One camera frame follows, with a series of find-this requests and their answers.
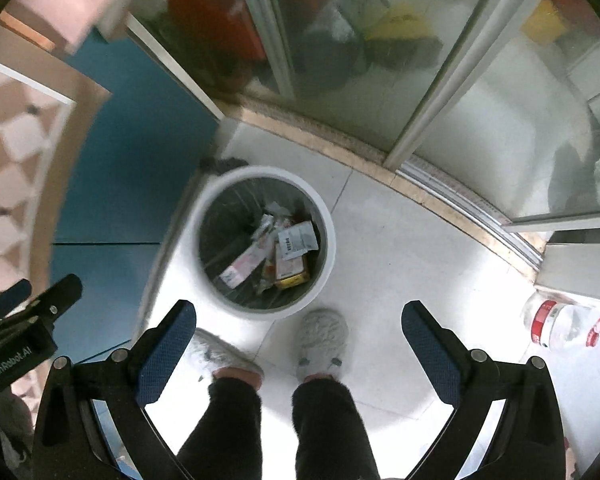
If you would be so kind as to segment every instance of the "person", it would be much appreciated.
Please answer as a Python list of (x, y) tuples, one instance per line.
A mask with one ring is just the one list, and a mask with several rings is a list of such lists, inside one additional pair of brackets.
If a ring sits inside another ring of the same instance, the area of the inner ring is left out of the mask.
[[(349, 329), (336, 311), (313, 310), (297, 334), (292, 421), (298, 480), (379, 480), (362, 418), (340, 382)], [(187, 349), (213, 376), (209, 406), (178, 452), (195, 480), (260, 480), (264, 374), (240, 351), (201, 329)]]

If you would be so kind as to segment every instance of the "blue cabinet door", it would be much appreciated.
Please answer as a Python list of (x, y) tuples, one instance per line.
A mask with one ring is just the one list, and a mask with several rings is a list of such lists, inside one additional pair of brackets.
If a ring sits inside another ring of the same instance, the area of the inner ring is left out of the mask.
[(82, 298), (56, 322), (58, 355), (76, 363), (133, 336), (142, 292), (159, 246), (56, 245), (52, 281), (69, 272), (82, 280)]
[(218, 122), (133, 41), (66, 62), (112, 92), (74, 168), (56, 242), (160, 242)]

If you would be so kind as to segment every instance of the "shoe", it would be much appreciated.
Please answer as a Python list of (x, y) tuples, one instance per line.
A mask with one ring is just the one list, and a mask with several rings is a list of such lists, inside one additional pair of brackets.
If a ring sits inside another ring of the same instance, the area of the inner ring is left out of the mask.
[(339, 381), (348, 337), (347, 322), (335, 310), (322, 308), (304, 316), (297, 338), (298, 380), (325, 374)]
[(202, 377), (212, 377), (216, 370), (231, 367), (254, 372), (264, 380), (264, 372), (256, 363), (236, 347), (201, 328), (193, 333), (184, 355)]

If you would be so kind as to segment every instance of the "plastic bottle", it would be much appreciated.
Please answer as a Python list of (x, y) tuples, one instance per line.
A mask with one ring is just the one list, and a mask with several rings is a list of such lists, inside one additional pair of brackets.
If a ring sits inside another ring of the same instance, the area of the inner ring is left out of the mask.
[(600, 316), (595, 309), (561, 303), (539, 292), (526, 300), (523, 322), (531, 341), (551, 351), (593, 347), (600, 338)]

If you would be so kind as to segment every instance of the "black pants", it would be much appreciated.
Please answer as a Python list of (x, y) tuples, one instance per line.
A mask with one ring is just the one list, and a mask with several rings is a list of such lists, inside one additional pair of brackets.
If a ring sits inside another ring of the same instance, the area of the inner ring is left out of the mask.
[[(209, 386), (210, 403), (178, 459), (195, 480), (260, 480), (260, 397), (238, 379)], [(356, 405), (330, 379), (301, 384), (293, 396), (298, 480), (378, 480)]]

